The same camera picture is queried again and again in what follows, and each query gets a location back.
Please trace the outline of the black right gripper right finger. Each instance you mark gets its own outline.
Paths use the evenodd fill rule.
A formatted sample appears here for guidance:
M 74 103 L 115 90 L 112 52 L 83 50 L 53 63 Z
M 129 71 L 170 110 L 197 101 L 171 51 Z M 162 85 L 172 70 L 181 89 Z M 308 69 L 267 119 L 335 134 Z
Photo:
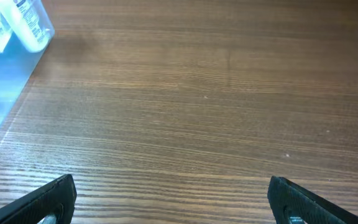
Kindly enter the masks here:
M 358 223 L 357 215 L 284 177 L 271 177 L 267 198 L 277 223 Z

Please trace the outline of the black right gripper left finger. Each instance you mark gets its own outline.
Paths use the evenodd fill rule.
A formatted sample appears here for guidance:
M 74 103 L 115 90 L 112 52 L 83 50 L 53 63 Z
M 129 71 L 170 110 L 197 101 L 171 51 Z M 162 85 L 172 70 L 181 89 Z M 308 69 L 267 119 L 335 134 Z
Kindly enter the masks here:
M 0 208 L 0 224 L 70 223 L 76 196 L 73 177 L 65 174 Z

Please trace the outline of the small white sanitizer bottle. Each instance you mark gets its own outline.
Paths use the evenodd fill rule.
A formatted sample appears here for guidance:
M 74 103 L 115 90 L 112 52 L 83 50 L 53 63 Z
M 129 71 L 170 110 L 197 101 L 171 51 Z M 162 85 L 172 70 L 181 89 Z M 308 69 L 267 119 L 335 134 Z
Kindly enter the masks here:
M 46 48 L 53 30 L 41 1 L 3 0 L 0 12 L 28 52 L 37 53 Z

